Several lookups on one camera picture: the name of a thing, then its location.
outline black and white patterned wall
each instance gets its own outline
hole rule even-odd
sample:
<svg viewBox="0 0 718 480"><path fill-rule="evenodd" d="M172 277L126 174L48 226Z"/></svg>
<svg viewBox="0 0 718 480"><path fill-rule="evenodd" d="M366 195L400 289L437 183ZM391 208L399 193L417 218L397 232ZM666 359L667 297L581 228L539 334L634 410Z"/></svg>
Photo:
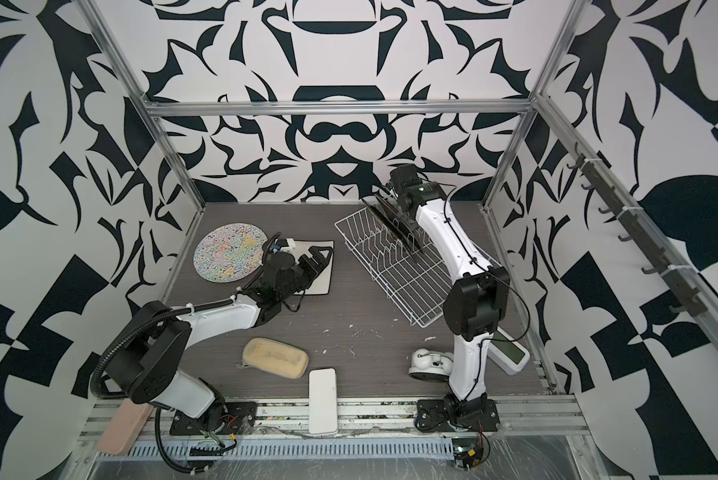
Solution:
<svg viewBox="0 0 718 480"><path fill-rule="evenodd" d="M69 0L0 0L0 478L61 464L194 216Z"/></svg>
<svg viewBox="0 0 718 480"><path fill-rule="evenodd" d="M104 0L153 101L527 98L569 0ZM166 122L208 201L358 200L414 162L481 199L516 115Z"/></svg>
<svg viewBox="0 0 718 480"><path fill-rule="evenodd" d="M550 96L718 293L718 2L594 0ZM493 205L559 387L615 475L716 478L718 351L571 163L538 119Z"/></svg>

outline round plate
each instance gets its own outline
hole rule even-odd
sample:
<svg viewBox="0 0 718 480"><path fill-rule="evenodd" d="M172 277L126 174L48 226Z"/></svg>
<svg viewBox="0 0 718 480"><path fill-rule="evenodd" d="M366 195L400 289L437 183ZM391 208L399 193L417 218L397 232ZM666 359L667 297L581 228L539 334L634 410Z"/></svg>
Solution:
<svg viewBox="0 0 718 480"><path fill-rule="evenodd" d="M250 224L229 224L201 239L194 251L194 268L205 280L228 283L244 278L261 264L263 230Z"/></svg>

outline gray table surface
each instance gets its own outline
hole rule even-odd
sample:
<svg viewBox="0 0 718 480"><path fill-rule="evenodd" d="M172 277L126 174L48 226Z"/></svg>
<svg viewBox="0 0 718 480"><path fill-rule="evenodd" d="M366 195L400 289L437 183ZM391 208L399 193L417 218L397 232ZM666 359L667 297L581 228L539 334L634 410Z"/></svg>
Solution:
<svg viewBox="0 0 718 480"><path fill-rule="evenodd" d="M269 236L281 231L282 237L296 240L334 240L330 293L307 296L300 311L292 313L282 309L264 326L229 332L192 346L183 355L181 368L210 382L226 396L308 397L307 374L291 380L237 366L244 345L251 338L261 336L306 351L309 370L334 368L338 396L443 395L444 384L412 379L407 369L411 353L418 348L452 351L453 335L443 319L427 328L410 325L346 248L334 223L360 208L362 206L356 204L208 204L189 253L180 266L169 305L226 298L239 283L244 283L245 280L238 283L204 280L194 270L192 259L196 245L205 235L218 226L236 222L257 225ZM478 204L454 202L453 211L471 240L494 256ZM513 302L509 303L501 327L518 336L522 328ZM435 338L426 341L427 337ZM515 376L508 376L488 361L486 375L487 391L492 395L546 392L531 362Z"/></svg>

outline white wire dish rack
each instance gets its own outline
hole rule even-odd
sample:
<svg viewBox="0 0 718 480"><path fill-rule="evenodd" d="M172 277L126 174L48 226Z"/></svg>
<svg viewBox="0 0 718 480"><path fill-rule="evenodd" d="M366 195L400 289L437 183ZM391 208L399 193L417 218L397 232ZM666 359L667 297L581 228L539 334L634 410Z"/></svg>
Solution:
<svg viewBox="0 0 718 480"><path fill-rule="evenodd" d="M450 274L421 228L415 232L421 249L412 255L366 207L335 222L335 228L410 324L424 328L441 317L442 303L452 288ZM474 246L497 264L481 247Z"/></svg>

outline black mounting plate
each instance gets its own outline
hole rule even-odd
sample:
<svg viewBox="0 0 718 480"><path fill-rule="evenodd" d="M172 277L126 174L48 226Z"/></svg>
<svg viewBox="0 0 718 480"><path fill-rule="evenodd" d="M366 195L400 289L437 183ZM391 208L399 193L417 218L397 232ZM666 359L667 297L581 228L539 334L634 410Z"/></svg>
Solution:
<svg viewBox="0 0 718 480"><path fill-rule="evenodd" d="M422 432L455 432L448 422L449 417L443 399L417 401L417 427ZM493 400L485 401L484 410L457 419L458 426L474 432L479 432L479 424L483 432L498 431L500 417Z"/></svg>
<svg viewBox="0 0 718 480"><path fill-rule="evenodd" d="M218 435L239 435L239 431L245 426L255 425L255 414L258 411L258 404L255 402L226 402L225 408L228 410L228 414L233 418L230 425L225 425ZM176 416L172 419L172 425L170 426L170 435L181 436L181 435L200 435L200 428L196 425L194 418L186 415Z"/></svg>

